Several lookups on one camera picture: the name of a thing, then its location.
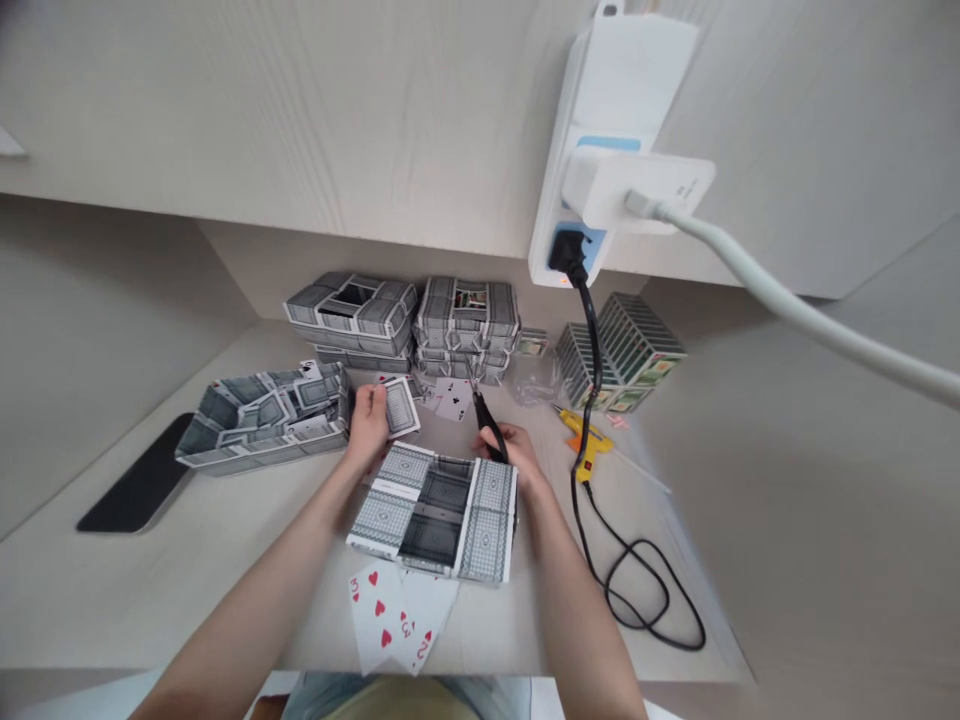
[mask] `power plug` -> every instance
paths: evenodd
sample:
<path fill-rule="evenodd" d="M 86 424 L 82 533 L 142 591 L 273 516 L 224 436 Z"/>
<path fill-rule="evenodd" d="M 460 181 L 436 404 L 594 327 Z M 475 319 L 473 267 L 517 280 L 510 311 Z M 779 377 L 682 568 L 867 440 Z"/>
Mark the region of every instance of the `power plug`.
<path fill-rule="evenodd" d="M 583 243 L 586 239 L 587 236 L 577 230 L 559 230 L 553 238 L 553 247 L 550 248 L 547 267 L 565 274 L 574 287 L 577 283 L 585 283 L 589 276 L 583 267 L 586 259 Z"/>

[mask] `black scissors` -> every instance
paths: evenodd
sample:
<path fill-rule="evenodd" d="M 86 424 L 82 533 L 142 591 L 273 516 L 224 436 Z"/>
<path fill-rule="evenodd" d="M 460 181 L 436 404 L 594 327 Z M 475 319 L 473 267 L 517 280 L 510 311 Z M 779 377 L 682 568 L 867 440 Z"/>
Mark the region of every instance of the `black scissors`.
<path fill-rule="evenodd" d="M 477 386 L 477 379 L 473 376 L 473 372 L 471 371 L 468 375 L 470 376 L 470 389 L 473 391 L 473 406 L 477 409 L 477 425 L 481 430 L 489 427 L 493 431 L 493 436 L 497 439 L 497 445 L 500 446 L 498 450 L 491 445 L 487 445 L 487 450 L 490 451 L 490 459 L 494 462 L 509 463 L 507 443 L 503 439 L 503 433 L 500 432 L 500 426 L 497 425 L 496 420 L 493 419 L 493 415 L 490 414 L 487 403 L 483 399 L 483 393 L 480 392 L 480 388 Z"/>

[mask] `glue gun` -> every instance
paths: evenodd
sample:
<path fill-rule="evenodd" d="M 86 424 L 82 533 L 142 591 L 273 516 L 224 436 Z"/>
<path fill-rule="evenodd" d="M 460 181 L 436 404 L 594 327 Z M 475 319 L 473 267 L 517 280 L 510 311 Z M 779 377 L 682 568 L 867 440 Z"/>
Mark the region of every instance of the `glue gun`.
<path fill-rule="evenodd" d="M 567 445 L 573 448 L 575 453 L 580 452 L 580 438 L 583 436 L 583 418 L 570 410 L 564 410 L 557 405 L 553 409 L 560 414 L 560 420 L 568 428 L 576 433 L 575 437 L 567 440 Z M 613 440 L 600 434 L 597 428 L 590 426 L 590 433 L 587 439 L 587 451 L 583 456 L 583 464 L 577 468 L 577 482 L 587 482 L 593 473 L 593 464 L 596 462 L 598 452 L 610 452 L 613 450 Z"/>

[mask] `white power strip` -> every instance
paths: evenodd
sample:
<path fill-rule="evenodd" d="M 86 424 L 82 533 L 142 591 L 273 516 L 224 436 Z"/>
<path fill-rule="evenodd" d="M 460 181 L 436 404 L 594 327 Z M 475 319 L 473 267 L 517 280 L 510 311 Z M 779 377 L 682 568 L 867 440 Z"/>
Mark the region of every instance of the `white power strip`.
<path fill-rule="evenodd" d="M 543 189 L 530 243 L 537 285 L 569 287 L 547 259 L 558 230 L 580 230 L 592 283 L 610 235 L 591 227 L 561 196 L 571 157 L 590 148 L 648 155 L 693 55 L 698 30 L 656 14 L 625 15 L 622 0 L 601 3 L 570 49 Z"/>

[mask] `green card stack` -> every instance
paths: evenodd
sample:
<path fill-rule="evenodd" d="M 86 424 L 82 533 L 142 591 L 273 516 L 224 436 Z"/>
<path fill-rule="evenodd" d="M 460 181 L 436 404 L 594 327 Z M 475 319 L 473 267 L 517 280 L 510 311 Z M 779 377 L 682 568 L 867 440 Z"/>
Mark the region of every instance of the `green card stack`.
<path fill-rule="evenodd" d="M 687 356 L 683 346 L 640 299 L 612 293 L 598 318 L 603 350 L 603 387 L 595 408 L 626 414 Z M 593 356 L 587 326 L 569 323 L 557 343 L 564 390 L 572 408 L 582 410 L 593 383 Z"/>

